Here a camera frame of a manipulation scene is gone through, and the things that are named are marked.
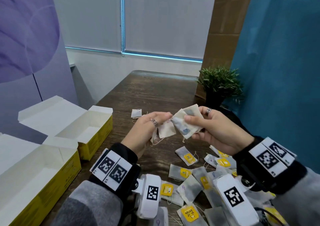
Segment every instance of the gray sleeve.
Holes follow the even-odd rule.
[[[63,203],[51,226],[116,226],[122,207],[115,194],[85,180]]]
[[[290,226],[319,225],[320,175],[307,168],[306,176],[272,203]]]

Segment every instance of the hand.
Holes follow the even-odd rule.
[[[151,139],[155,126],[150,119],[155,119],[162,124],[172,117],[170,112],[152,112],[140,117],[131,128],[122,144],[130,148],[140,158],[146,149],[146,143]]]
[[[202,115],[206,115],[207,107],[200,106],[199,111]],[[205,128],[204,132],[193,134],[193,139],[206,141],[217,150],[231,156],[254,141],[253,136],[217,110],[211,110],[208,119],[186,115],[184,120],[189,124]]]

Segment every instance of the white sensor device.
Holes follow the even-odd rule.
[[[224,206],[240,226],[251,226],[259,222],[256,210],[232,175],[227,174],[213,181]]]
[[[137,179],[138,187],[132,192],[137,193],[135,206],[137,216],[142,219],[153,219],[158,213],[160,202],[161,178],[154,174],[143,174]]]

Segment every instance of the wooden table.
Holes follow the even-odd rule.
[[[113,108],[113,129],[91,161],[82,163],[82,170],[41,225],[49,226],[64,200],[82,181],[89,178],[89,169],[101,155],[102,151],[105,148],[109,148],[115,142],[121,142],[130,131],[133,126],[131,118],[132,109],[142,109],[142,114],[152,111],[165,111],[175,114],[181,108],[196,103],[203,105],[204,101],[195,97],[196,79],[194,76],[133,71],[103,97],[97,105]],[[192,139],[188,139],[185,143],[182,143],[182,139],[182,135],[178,132],[177,135],[165,138],[153,147],[148,146],[144,155],[138,160],[142,174],[155,174],[160,176],[162,180],[178,185],[181,184],[181,182],[168,178],[168,174],[170,164],[186,167],[186,164],[174,152],[182,146],[186,146],[191,153],[196,151],[199,156],[199,162],[189,166],[190,169],[203,166],[206,153],[212,153],[209,144]],[[211,207],[203,192],[198,195],[195,204],[202,208],[202,210]],[[166,206],[169,215],[181,222],[176,212],[180,208],[178,205],[168,205],[164,200],[161,200],[160,205]],[[178,226],[178,223],[171,217],[169,217],[169,224]]]

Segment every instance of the yellow box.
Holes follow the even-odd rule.
[[[76,141],[0,135],[0,225],[39,226],[81,170]]]
[[[80,159],[90,160],[112,130],[112,108],[83,109],[54,96],[18,114],[21,124],[48,136],[74,139]]]

